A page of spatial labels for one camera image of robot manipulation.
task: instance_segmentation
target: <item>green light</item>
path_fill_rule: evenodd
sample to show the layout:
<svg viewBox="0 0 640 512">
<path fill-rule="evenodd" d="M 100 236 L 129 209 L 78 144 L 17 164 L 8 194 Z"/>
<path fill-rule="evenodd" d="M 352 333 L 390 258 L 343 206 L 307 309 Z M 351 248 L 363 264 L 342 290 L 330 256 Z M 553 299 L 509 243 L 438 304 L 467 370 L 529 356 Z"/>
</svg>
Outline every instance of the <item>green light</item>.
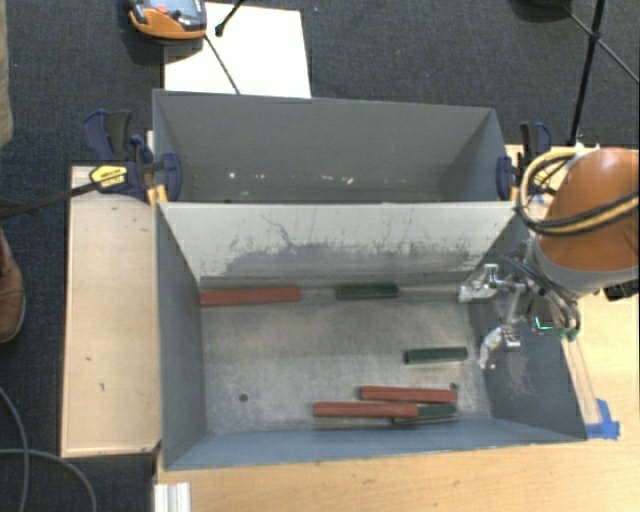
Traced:
<svg viewBox="0 0 640 512">
<path fill-rule="evenodd" d="M 553 329 L 553 326 L 551 326 L 551 325 L 541 325 L 540 324 L 540 317 L 536 317 L 536 328 L 541 330 L 541 331 L 549 331 L 549 330 Z"/>
</svg>

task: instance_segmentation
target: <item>brown shoe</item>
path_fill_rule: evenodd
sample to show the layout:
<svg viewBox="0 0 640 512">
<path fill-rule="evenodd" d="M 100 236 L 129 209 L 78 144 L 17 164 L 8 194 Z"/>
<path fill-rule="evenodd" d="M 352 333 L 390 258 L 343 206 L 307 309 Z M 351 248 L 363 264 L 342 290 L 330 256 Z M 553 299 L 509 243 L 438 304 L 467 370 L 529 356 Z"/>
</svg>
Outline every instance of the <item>brown shoe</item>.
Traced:
<svg viewBox="0 0 640 512">
<path fill-rule="evenodd" d="M 22 274 L 0 230 L 0 343 L 10 341 L 18 334 L 24 310 Z"/>
</svg>

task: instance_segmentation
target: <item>scratch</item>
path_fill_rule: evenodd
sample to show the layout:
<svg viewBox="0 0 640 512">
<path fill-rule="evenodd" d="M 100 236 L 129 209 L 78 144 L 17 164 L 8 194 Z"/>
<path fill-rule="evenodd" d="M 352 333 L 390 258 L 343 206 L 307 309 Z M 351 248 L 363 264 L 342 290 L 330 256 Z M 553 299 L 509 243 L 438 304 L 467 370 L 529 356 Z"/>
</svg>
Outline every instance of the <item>scratch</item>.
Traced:
<svg viewBox="0 0 640 512">
<path fill-rule="evenodd" d="M 409 230 L 411 229 L 411 225 L 413 224 L 413 214 L 415 212 L 415 208 L 411 208 L 409 211 L 409 219 L 404 224 L 404 234 L 400 241 L 398 242 L 398 249 L 402 251 L 402 247 L 407 244 L 407 241 L 411 244 L 411 240 L 409 239 Z"/>
<path fill-rule="evenodd" d="M 298 248 L 298 246 L 295 243 L 293 243 L 293 240 L 291 240 L 291 237 L 289 236 L 289 233 L 287 232 L 287 230 L 284 228 L 284 226 L 282 224 L 278 224 L 277 222 L 273 222 L 271 219 L 268 219 L 264 215 L 260 215 L 260 217 L 262 217 L 262 219 L 267 224 L 271 224 L 272 226 L 278 228 L 278 231 L 280 231 L 280 236 L 282 236 L 282 239 L 284 240 L 284 243 L 287 244 L 287 248 L 289 248 L 289 249 L 297 249 Z"/>
<path fill-rule="evenodd" d="M 311 237 L 313 236 L 313 231 L 316 228 L 316 214 L 318 213 L 318 209 L 313 209 L 313 216 L 311 217 L 311 228 L 309 229 L 309 243 L 311 243 Z"/>
</svg>

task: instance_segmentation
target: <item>red stick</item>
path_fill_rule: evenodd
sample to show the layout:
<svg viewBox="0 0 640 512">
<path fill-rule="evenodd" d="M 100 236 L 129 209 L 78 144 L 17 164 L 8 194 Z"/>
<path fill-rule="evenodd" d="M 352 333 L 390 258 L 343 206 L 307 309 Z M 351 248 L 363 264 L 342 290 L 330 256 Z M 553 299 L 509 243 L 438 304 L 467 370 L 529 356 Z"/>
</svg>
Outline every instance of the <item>red stick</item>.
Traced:
<svg viewBox="0 0 640 512">
<path fill-rule="evenodd" d="M 271 288 L 220 288 L 200 292 L 200 306 L 246 306 L 299 302 L 300 288 L 281 286 Z"/>
<path fill-rule="evenodd" d="M 416 402 L 442 404 L 458 401 L 458 393 L 450 389 L 396 388 L 389 386 L 362 386 L 362 400 L 388 400 L 390 402 Z"/>
<path fill-rule="evenodd" d="M 337 418 L 416 418 L 417 404 L 376 402 L 316 402 L 313 415 Z"/>
</svg>

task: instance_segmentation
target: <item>dark carpet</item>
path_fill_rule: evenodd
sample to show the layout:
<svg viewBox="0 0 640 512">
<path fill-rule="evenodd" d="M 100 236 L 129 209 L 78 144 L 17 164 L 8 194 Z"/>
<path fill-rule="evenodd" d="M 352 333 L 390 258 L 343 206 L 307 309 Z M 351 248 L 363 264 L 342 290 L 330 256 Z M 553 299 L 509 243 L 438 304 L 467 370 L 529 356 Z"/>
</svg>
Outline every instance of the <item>dark carpet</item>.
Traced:
<svg viewBox="0 0 640 512">
<path fill-rule="evenodd" d="M 588 38 L 564 13 L 524 0 L 253 1 L 302 11 L 317 97 L 496 109 L 505 140 L 542 121 L 569 136 Z M 588 25 L 595 0 L 574 0 Z M 1 153 L 0 196 L 27 201 L 68 186 L 90 160 L 80 125 L 98 108 L 128 109 L 132 133 L 152 125 L 151 89 L 162 85 L 162 48 L 133 33 L 122 0 L 7 0 L 14 139 Z M 608 2 L 603 39 L 638 74 L 640 2 Z M 638 86 L 596 51 L 580 133 L 585 143 L 638 147 Z M 3 221 L 25 275 L 24 328 L 0 345 L 0 386 L 22 414 L 29 442 L 55 453 L 63 362 L 66 206 Z M 18 447 L 0 405 L 0 448 Z M 151 510 L 150 456 L 78 461 L 101 511 Z M 28 510 L 89 510 L 63 469 L 35 461 Z M 0 460 L 0 510 L 17 509 L 21 462 Z"/>
</svg>

